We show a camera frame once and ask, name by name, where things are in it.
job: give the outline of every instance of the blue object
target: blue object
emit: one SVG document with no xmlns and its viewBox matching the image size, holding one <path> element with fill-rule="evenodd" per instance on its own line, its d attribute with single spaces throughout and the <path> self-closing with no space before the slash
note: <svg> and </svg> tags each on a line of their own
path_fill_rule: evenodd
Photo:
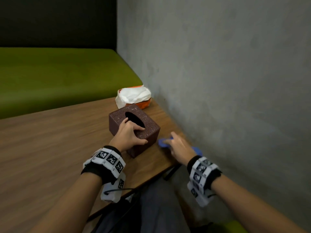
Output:
<svg viewBox="0 0 311 233">
<path fill-rule="evenodd" d="M 161 148 L 170 148 L 170 145 L 169 145 L 169 144 L 165 144 L 163 141 L 165 141 L 165 140 L 172 140 L 172 139 L 173 139 L 172 137 L 171 137 L 171 138 L 159 139 L 159 140 L 158 140 L 158 144 L 159 144 L 159 146 L 160 146 Z M 191 148 L 196 152 L 196 154 L 197 154 L 198 156 L 202 156 L 202 151 L 201 151 L 198 147 L 192 146 Z"/>
</svg>

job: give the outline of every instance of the forearm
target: forearm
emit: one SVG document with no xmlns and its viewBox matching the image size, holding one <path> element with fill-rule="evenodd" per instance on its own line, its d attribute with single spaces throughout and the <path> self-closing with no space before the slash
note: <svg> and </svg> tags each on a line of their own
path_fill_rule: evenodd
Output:
<svg viewBox="0 0 311 233">
<path fill-rule="evenodd" d="M 249 232 L 304 232 L 270 205 L 222 175 L 211 185 Z"/>
<path fill-rule="evenodd" d="M 101 186 L 99 176 L 83 173 L 30 233 L 82 232 Z"/>
</svg>

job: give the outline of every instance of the white tissue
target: white tissue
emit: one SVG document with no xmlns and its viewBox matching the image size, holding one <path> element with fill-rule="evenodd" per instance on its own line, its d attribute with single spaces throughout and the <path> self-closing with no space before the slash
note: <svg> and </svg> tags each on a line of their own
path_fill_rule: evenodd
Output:
<svg viewBox="0 0 311 233">
<path fill-rule="evenodd" d="M 118 95 L 115 100 L 118 109 L 120 109 L 126 104 L 139 103 L 142 101 L 147 101 L 150 98 L 150 90 L 142 85 L 141 87 L 123 88 L 122 90 L 118 90 Z"/>
</svg>

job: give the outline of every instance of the perforated pattern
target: perforated pattern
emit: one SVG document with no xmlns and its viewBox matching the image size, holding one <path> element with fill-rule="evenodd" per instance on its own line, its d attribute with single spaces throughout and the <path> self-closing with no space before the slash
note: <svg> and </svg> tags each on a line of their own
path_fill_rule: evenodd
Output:
<svg viewBox="0 0 311 233">
<path fill-rule="evenodd" d="M 115 112 L 109 114 L 109 116 L 115 121 L 119 126 L 121 122 L 126 118 L 125 112 L 131 112 L 135 114 L 145 125 L 144 131 L 136 131 L 135 134 L 140 139 L 147 139 L 154 133 L 158 132 L 160 126 L 157 125 L 145 112 L 143 112 L 136 104 L 132 104 L 127 107 L 123 107 Z"/>
</svg>

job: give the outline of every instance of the green seat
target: green seat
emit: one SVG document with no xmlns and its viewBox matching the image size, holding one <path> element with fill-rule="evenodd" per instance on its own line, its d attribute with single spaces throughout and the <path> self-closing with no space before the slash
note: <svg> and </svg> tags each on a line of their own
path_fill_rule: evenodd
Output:
<svg viewBox="0 0 311 233">
<path fill-rule="evenodd" d="M 0 47 L 0 119 L 114 97 L 142 81 L 110 49 Z"/>
</svg>

